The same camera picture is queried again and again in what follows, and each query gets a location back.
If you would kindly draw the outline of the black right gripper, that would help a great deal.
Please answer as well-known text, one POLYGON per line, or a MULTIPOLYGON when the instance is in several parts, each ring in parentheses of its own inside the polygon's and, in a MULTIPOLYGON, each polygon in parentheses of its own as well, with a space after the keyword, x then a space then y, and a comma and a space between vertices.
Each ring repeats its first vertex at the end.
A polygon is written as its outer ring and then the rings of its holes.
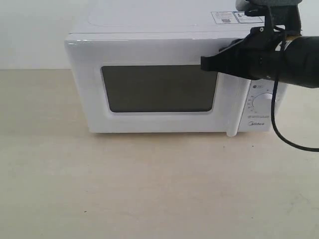
POLYGON ((213 56, 201 56, 200 68, 207 72, 219 72, 250 80, 269 79, 290 81, 291 70, 287 53, 281 48, 288 43, 283 29, 263 32, 252 30, 243 39, 234 41, 213 56))

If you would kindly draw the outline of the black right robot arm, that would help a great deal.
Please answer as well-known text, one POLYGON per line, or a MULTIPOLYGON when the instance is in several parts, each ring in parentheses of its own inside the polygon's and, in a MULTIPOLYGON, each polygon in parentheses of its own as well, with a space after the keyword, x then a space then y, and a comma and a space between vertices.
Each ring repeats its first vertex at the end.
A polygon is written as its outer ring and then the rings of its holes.
POLYGON ((248 17, 263 16, 218 54, 202 56, 201 69, 249 80, 279 80, 306 88, 319 86, 319 38, 302 36, 299 0, 238 0, 236 9, 248 17))

